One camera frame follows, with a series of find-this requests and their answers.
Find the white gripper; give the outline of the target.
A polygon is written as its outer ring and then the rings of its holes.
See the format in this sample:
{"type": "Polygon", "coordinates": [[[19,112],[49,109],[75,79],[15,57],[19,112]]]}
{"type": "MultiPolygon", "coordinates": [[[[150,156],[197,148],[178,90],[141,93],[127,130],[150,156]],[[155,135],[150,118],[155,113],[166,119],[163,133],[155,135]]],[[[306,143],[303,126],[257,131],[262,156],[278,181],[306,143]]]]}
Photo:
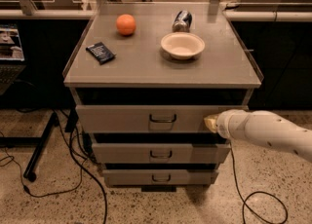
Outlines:
{"type": "Polygon", "coordinates": [[[226,139],[245,139],[245,125],[249,113],[244,110],[227,110],[204,118],[206,127],[226,139]]]}

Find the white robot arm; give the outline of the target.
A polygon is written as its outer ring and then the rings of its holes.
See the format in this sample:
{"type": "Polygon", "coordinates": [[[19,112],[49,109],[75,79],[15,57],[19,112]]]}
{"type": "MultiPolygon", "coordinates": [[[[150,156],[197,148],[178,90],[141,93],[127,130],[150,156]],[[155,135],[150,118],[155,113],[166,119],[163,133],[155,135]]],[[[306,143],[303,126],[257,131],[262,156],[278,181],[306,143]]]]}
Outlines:
{"type": "Polygon", "coordinates": [[[213,133],[230,140],[288,152],[312,162],[312,130],[269,111],[226,110],[204,118],[213,133]]]}

